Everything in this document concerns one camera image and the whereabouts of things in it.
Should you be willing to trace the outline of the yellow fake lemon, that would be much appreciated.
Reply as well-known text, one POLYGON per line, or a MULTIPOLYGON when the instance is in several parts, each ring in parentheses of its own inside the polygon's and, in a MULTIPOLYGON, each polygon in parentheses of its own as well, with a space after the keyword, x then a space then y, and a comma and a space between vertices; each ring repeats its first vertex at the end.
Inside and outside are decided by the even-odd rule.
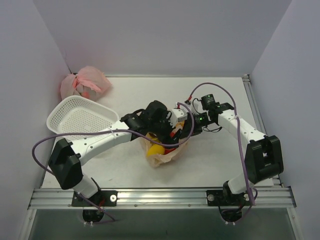
POLYGON ((150 157, 153 155, 164 155, 164 154, 165 154, 165 148, 162 145, 154 144, 147 150, 146 156, 150 157))

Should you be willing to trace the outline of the red fake apple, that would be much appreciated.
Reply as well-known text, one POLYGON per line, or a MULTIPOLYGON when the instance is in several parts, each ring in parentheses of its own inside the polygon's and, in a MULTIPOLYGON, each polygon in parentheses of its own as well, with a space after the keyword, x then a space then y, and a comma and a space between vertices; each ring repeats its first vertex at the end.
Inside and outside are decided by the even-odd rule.
POLYGON ((165 148, 164 149, 164 155, 167 155, 167 154, 173 152, 174 150, 176 150, 176 148, 165 148))

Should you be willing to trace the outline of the banana print plastic bag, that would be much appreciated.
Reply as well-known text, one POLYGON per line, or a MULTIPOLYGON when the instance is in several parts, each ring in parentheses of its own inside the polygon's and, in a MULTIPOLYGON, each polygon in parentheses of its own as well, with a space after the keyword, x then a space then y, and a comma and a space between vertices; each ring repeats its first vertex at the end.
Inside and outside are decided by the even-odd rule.
POLYGON ((157 154, 157 155, 152 155, 152 156, 147 157, 148 149, 152 145, 158 145, 158 144, 150 142, 144 138, 140 138, 139 141, 140 141, 141 147, 144 151, 144 155, 145 155, 145 158, 146 158, 148 164, 153 168, 157 168, 162 164, 167 164, 170 161, 177 160, 182 155, 182 153, 186 150, 186 147, 188 144, 188 141, 186 141, 185 143, 181 144, 179 147, 176 147, 176 150, 172 151, 171 153, 169 153, 167 155, 157 154))

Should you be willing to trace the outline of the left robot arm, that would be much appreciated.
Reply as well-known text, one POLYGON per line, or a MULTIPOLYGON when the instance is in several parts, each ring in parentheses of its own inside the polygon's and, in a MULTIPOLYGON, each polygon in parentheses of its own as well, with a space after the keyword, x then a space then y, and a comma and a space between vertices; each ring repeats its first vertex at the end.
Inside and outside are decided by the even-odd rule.
POLYGON ((101 193, 94 181, 87 177, 82 166, 95 156, 140 136, 153 134, 165 145, 179 142, 181 132, 172 135, 179 122, 187 119, 184 110, 167 107, 152 101, 145 109, 126 114, 107 129, 106 134, 85 136, 82 139, 58 140, 53 148, 48 165, 63 190, 73 189, 83 195, 83 200, 90 206, 101 201, 101 193))

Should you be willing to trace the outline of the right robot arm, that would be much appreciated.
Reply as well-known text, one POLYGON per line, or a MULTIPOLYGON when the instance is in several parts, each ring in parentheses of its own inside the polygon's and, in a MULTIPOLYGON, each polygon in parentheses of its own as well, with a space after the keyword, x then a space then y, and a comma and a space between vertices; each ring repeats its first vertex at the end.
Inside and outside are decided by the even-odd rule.
POLYGON ((278 137, 268 136, 255 129, 236 115, 231 104, 215 101, 212 94, 203 96, 200 103, 202 112, 198 112, 189 99, 185 101, 192 113, 187 115, 181 137, 199 135, 208 125, 216 124, 220 129, 228 131, 242 150, 241 160, 245 169, 223 184, 221 200, 232 205, 247 193, 248 188, 284 171, 281 142, 278 137))

